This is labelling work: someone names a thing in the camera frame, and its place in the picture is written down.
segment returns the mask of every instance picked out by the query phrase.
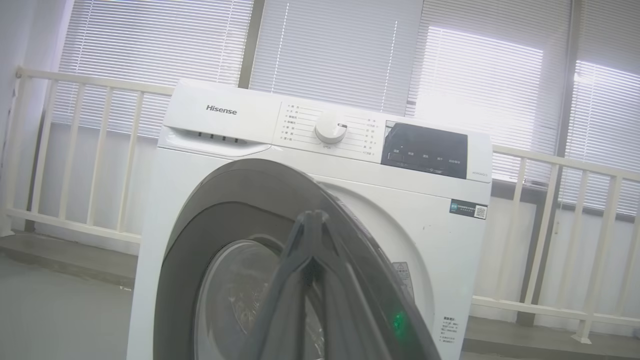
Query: display screen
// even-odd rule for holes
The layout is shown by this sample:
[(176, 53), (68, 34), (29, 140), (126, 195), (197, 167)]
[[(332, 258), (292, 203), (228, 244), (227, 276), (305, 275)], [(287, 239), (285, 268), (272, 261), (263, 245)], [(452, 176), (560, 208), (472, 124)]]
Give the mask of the display screen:
[(381, 163), (466, 179), (467, 136), (389, 121)]

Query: front-loading washing machine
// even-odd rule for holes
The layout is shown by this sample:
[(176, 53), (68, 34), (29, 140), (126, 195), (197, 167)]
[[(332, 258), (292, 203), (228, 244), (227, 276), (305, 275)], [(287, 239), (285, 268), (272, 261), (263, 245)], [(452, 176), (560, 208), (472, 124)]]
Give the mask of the front-loading washing machine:
[(457, 360), (491, 169), (487, 135), (180, 81), (127, 358)]

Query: door glass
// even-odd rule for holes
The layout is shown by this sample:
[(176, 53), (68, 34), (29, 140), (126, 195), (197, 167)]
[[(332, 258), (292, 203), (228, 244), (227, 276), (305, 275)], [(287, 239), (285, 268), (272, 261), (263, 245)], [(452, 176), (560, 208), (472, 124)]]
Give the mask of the door glass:
[[(235, 241), (218, 252), (207, 267), (196, 303), (196, 359), (237, 359), (278, 262), (271, 249), (254, 240)], [(305, 302), (305, 359), (322, 359), (323, 330), (313, 302)]]

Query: white blind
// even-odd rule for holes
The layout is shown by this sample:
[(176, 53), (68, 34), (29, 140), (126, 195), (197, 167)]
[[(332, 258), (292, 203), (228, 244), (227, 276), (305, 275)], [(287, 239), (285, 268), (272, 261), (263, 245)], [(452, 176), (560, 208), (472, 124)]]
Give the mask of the white blind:
[[(569, 0), (425, 0), (406, 115), (553, 154), (569, 20)], [(518, 160), (493, 164), (517, 178)], [(528, 169), (528, 183), (548, 181), (548, 167)]]
[(269, 0), (250, 88), (404, 115), (421, 0)]
[[(252, 0), (75, 0), (60, 71), (176, 84), (195, 78), (237, 85)], [(54, 120), (69, 122), (77, 86), (62, 83)], [(104, 89), (88, 87), (81, 124), (99, 127)], [(109, 129), (128, 132), (136, 103), (116, 91)], [(140, 135), (157, 136), (168, 97), (146, 95)]]
[[(586, 0), (566, 156), (640, 171), (640, 2)], [(561, 198), (575, 202), (580, 174), (564, 175)], [(585, 205), (604, 208), (609, 180), (591, 176)], [(625, 181), (618, 211), (635, 214), (640, 184)]]

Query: qr code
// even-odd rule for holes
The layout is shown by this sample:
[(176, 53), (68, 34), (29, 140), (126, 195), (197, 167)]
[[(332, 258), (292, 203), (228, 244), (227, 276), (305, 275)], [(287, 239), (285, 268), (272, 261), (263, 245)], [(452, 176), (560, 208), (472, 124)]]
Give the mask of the qr code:
[(476, 205), (476, 213), (474, 213), (474, 218), (481, 218), (486, 220), (486, 206)]

